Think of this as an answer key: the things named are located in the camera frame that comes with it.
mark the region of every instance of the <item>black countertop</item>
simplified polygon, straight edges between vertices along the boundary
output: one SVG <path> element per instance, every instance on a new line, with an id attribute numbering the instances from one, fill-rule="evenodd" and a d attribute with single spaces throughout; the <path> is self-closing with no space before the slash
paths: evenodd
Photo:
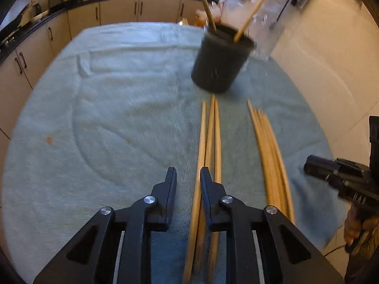
<path id="1" fill-rule="evenodd" d="M 94 2 L 100 2 L 103 0 L 76 0 L 72 3 L 69 3 L 65 5 L 62 9 L 55 11 L 53 13 L 50 13 L 48 16 L 42 18 L 39 22 L 31 23 L 24 25 L 23 27 L 19 28 L 18 31 L 13 35 L 14 40 L 11 41 L 8 45 L 3 45 L 1 47 L 0 52 L 0 65 L 2 62 L 11 54 L 11 52 L 20 44 L 22 41 L 24 41 L 30 34 L 32 34 L 35 30 L 37 30 L 39 27 L 43 26 L 46 22 L 53 19 L 54 17 L 60 15 L 61 13 L 64 13 L 65 11 L 69 9 L 73 9 L 76 7 L 80 7 L 86 4 L 94 3 Z M 208 0 L 208 2 L 216 2 L 218 3 L 219 0 Z"/>

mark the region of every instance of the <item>bundle of wooden sticks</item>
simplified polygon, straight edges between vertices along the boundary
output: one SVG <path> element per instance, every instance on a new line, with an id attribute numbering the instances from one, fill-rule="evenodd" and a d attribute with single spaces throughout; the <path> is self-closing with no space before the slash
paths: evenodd
<path id="1" fill-rule="evenodd" d="M 264 112 L 259 109 L 255 110 L 250 101 L 248 101 L 248 108 L 255 128 L 255 135 L 261 154 L 267 203 L 268 205 L 278 207 L 280 211 L 294 223 L 295 218 L 291 192 L 289 190 L 289 182 L 282 155 L 270 121 Z M 208 131 L 206 131 L 205 125 L 206 102 L 202 101 L 198 165 L 196 168 L 195 189 L 182 284 L 189 284 L 192 270 L 195 273 L 200 272 L 201 263 L 203 260 L 206 224 L 201 204 L 200 169 L 202 167 L 208 167 L 209 171 L 212 172 L 213 151 L 215 154 L 214 180 L 217 183 L 222 182 L 220 116 L 218 101 L 214 95 L 212 95 L 209 110 Z M 208 284 L 210 284 L 213 280 L 213 273 L 217 261 L 218 239 L 218 232 L 211 233 L 206 279 Z"/>

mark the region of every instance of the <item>black container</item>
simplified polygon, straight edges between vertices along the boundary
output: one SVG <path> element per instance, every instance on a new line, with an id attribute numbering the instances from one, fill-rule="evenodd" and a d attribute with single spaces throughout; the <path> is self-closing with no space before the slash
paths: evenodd
<path id="1" fill-rule="evenodd" d="M 234 43 L 237 30 L 222 24 L 216 24 L 216 28 L 216 34 L 209 28 L 205 33 L 191 77 L 204 90 L 223 93 L 232 85 L 255 42 L 243 35 Z"/>

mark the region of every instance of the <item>person's hand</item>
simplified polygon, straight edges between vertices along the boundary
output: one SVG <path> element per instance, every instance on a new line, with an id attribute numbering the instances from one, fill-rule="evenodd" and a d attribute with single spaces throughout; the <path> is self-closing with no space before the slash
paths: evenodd
<path id="1" fill-rule="evenodd" d="M 379 216 L 375 215 L 368 218 L 362 225 L 361 221 L 357 219 L 357 208 L 351 205 L 347 218 L 345 220 L 345 228 L 343 230 L 343 237 L 347 244 L 351 245 L 354 239 L 359 237 L 362 229 L 365 231 L 375 229 L 379 226 Z"/>

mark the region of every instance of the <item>blue tablecloth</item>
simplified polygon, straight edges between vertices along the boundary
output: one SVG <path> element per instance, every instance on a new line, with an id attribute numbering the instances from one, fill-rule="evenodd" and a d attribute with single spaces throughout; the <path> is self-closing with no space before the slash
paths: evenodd
<path id="1" fill-rule="evenodd" d="M 13 131 L 2 189 L 7 243 L 27 283 L 102 206 L 130 206 L 164 180 L 168 166 L 178 172 L 176 202 L 169 232 L 152 236 L 152 280 L 181 282 L 200 103 L 210 101 L 190 77 L 202 36 L 201 29 L 174 24 L 91 28 L 41 77 Z M 290 78 L 273 60 L 251 58 L 217 98 L 226 192 L 249 206 L 266 205 L 249 98 L 276 133 L 297 227 L 323 248 L 342 224 L 344 204 L 325 183 L 303 173 L 309 154 L 332 155 Z M 224 281 L 222 235 L 216 283 Z"/>

